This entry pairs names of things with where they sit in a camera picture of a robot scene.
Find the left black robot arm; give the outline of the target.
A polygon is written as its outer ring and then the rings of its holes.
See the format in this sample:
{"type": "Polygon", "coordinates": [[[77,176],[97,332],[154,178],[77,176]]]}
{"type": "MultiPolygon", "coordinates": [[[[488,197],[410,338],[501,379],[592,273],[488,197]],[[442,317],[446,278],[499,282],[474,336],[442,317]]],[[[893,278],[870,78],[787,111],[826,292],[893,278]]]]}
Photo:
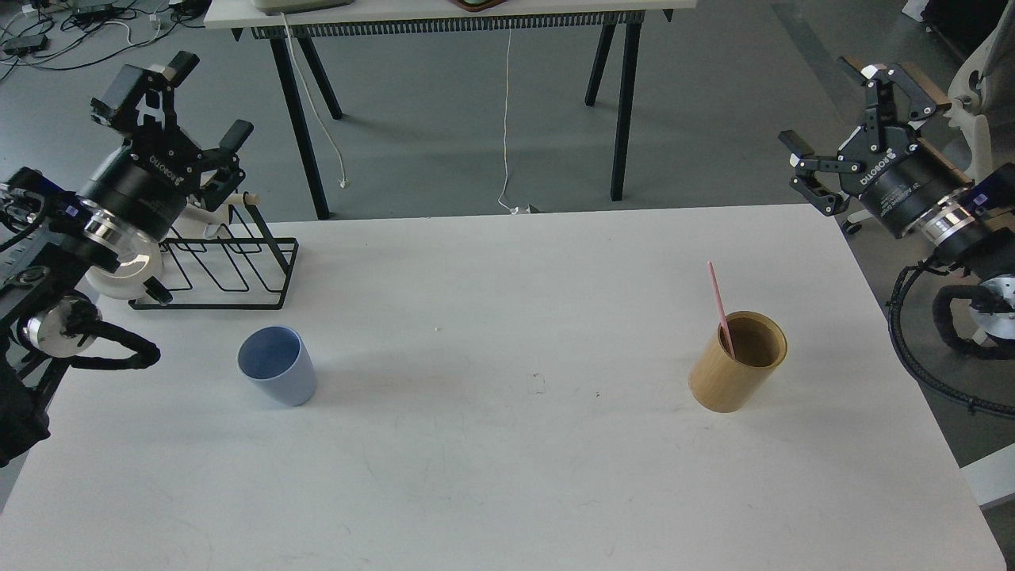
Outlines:
{"type": "Polygon", "coordinates": [[[77,286],[90,270],[112,274],[137,241],[160,243],[188,205],[217,210],[244,179],[238,150],[250,122],[238,120],[216,148],[202,149],[178,125],[175,91],[199,64],[178,52],[164,66],[124,65],[91,118],[122,144],[79,192],[30,167],[2,184],[3,252],[22,253],[2,267],[2,463],[48,438],[48,404],[70,368],[142,370],[160,359],[152,341],[113,323],[77,286]]]}

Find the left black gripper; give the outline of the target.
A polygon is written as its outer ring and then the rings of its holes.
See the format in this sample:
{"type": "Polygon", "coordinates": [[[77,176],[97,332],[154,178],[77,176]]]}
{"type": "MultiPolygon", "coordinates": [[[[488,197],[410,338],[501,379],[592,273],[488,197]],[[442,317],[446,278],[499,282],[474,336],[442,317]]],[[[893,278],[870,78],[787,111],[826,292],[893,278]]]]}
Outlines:
{"type": "Polygon", "coordinates": [[[238,151],[254,131],[251,122],[236,120],[217,148],[206,151],[178,126],[174,94],[199,62],[199,55],[180,51],[164,66],[126,64],[90,101],[91,119],[119,133],[122,144],[79,196],[156,242],[166,238],[197,188],[232,193],[244,179],[238,151]]]}

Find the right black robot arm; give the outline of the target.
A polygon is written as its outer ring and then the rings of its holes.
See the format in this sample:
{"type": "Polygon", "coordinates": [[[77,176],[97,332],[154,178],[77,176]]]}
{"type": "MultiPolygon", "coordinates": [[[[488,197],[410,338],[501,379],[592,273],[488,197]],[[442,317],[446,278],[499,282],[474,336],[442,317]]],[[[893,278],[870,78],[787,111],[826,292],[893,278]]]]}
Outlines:
{"type": "Polygon", "coordinates": [[[962,392],[913,357],[902,331],[902,309],[923,274],[974,275],[976,283],[938,290],[931,306],[936,331],[956,353],[1012,360],[1013,231],[992,225],[990,217],[993,211],[1013,211],[1013,165],[1005,163],[975,183],[921,136],[921,126],[951,102],[916,66],[864,66],[847,57],[838,62],[865,91],[863,115],[833,155],[819,155],[794,131],[779,134],[791,153],[791,188],[827,217],[859,200],[893,237],[920,234],[933,245],[933,253],[904,267],[893,285],[886,305],[893,350],[913,379],[932,392],[970,413],[1010,420],[1011,405],[962,392]]]}

